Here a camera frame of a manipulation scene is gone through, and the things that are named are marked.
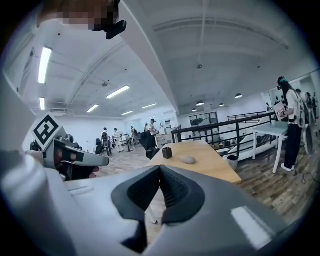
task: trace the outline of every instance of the woman with long black hair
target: woman with long black hair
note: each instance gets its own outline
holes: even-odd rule
[[[284,103],[287,105],[283,117],[288,117],[288,138],[286,140],[285,160],[281,168],[287,172],[295,169],[295,164],[300,149],[302,127],[304,125],[303,102],[295,89],[283,76],[278,79],[278,90],[283,91]]]

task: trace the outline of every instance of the computer mouse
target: computer mouse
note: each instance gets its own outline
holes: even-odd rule
[[[192,156],[184,156],[181,159],[182,163],[193,165],[196,162],[196,159],[194,159]]]

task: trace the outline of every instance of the white sneaker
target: white sneaker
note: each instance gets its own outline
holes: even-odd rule
[[[289,169],[289,168],[285,167],[285,163],[284,162],[281,164],[281,168],[286,170],[288,173],[290,173],[292,171],[292,169]]]

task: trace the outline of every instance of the fluorescent ceiling light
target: fluorescent ceiling light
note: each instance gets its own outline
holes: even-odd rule
[[[46,110],[45,98],[41,97],[41,98],[39,98],[39,100],[40,100],[40,109]]]
[[[197,104],[196,104],[196,106],[197,106],[197,107],[200,107],[200,106],[202,106],[202,105],[204,105],[204,104],[205,104],[205,103],[204,103],[203,101],[198,101]]]
[[[151,104],[149,106],[144,106],[143,109],[146,109],[146,108],[149,108],[149,107],[152,107],[152,106],[155,106],[155,105],[157,105],[157,104]]]
[[[47,73],[47,68],[48,68],[51,53],[52,53],[52,49],[49,49],[46,47],[42,49],[42,55],[41,55],[40,67],[39,67],[39,77],[38,77],[38,82],[40,84],[46,83],[46,73]]]
[[[123,113],[121,116],[124,116],[124,115],[127,115],[127,114],[130,114],[130,113],[132,113],[133,111],[129,111],[129,112],[127,112],[127,113]]]
[[[125,87],[122,87],[121,89],[115,91],[114,93],[111,93],[111,94],[110,94],[109,96],[107,96],[106,98],[107,98],[107,99],[111,99],[112,97],[114,97],[114,96],[116,96],[116,95],[118,95],[118,94],[120,94],[120,93],[122,93],[122,92],[124,92],[124,91],[126,91],[126,90],[128,90],[128,89],[130,89],[130,87],[129,87],[128,85],[126,85]]]
[[[87,113],[90,113],[92,111],[94,111],[97,107],[99,107],[99,105],[94,105],[92,108],[90,108]]]

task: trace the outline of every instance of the window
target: window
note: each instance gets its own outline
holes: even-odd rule
[[[201,127],[218,123],[218,117],[216,112],[199,114],[190,116],[190,124],[191,127]],[[201,129],[199,131],[193,131],[192,137],[203,137],[198,138],[199,140],[205,140],[207,143],[217,142],[220,140],[219,135],[215,135],[219,133],[219,128],[209,128],[209,129]]]

